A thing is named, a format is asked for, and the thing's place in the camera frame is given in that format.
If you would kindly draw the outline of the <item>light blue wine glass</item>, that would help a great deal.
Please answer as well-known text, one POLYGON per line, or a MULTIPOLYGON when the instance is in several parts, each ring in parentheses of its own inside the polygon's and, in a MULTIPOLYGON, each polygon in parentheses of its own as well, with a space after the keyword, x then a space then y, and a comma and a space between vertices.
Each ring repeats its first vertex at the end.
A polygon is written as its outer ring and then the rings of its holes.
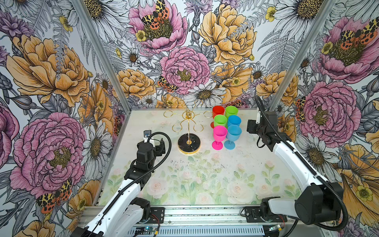
POLYGON ((240 138, 242 129, 237 125, 231 125, 228 127, 227 140, 224 143, 224 146, 228 150, 233 150, 235 148, 235 141, 240 138))

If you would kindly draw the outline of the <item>green wine glass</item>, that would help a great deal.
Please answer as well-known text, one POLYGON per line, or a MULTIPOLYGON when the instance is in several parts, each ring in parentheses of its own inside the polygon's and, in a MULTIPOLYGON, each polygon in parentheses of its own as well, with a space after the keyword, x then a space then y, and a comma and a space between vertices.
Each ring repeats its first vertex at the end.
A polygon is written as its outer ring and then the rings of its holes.
POLYGON ((235 106, 227 106, 225 108, 225 116, 229 118, 230 116, 236 116, 238 114, 238 108, 235 106))
POLYGON ((223 127, 227 128, 227 125, 228 125, 228 118, 226 116, 216 115, 214 117, 214 127, 223 126, 223 127))

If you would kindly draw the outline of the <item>pink wine glass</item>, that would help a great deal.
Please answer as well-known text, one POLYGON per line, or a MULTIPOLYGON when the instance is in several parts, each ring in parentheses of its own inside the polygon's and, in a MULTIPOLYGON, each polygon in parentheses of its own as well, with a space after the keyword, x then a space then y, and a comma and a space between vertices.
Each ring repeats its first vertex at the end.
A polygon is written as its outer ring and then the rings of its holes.
POLYGON ((214 137, 214 142, 212 143, 212 148, 214 150, 222 150, 224 147, 223 141, 226 139, 228 130, 224 126, 216 126, 213 129, 213 137, 214 137))

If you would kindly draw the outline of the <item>red wine glass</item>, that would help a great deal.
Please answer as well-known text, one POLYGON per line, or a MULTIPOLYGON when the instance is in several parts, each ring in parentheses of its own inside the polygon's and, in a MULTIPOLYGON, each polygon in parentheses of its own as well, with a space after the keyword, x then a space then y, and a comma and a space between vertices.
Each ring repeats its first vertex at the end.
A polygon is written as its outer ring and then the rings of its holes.
MULTIPOLYGON (((212 109, 212 113, 213 113, 213 119, 216 115, 224 115, 225 113, 225 108, 222 107, 222 106, 215 106, 213 109, 212 109)), ((214 122, 211 122, 211 128, 214 128, 214 122)))

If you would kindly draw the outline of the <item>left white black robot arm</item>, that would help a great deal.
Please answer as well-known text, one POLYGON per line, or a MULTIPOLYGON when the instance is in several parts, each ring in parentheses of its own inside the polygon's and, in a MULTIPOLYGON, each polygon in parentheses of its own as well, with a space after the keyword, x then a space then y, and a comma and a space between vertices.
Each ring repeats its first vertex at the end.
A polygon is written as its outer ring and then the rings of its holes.
POLYGON ((132 227, 150 216, 150 202, 139 198, 151 174, 168 158, 172 142, 155 147, 150 138, 137 144, 137 158, 131 163, 118 191, 84 228, 77 227, 72 237, 122 237, 132 227))

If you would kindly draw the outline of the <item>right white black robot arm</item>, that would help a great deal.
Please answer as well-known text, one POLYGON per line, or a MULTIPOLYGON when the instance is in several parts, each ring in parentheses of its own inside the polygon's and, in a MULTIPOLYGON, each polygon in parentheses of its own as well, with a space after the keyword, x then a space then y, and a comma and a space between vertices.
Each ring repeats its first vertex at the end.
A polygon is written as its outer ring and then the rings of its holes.
POLYGON ((295 177, 301 194, 297 199, 262 199, 260 216, 268 221, 275 215, 284 215, 327 230, 344 228, 348 213, 342 199, 343 188, 311 166, 287 134, 278 132, 274 126, 276 119, 274 112, 258 111, 256 120, 247 122, 247 132, 258 135, 263 144, 282 160, 295 177))

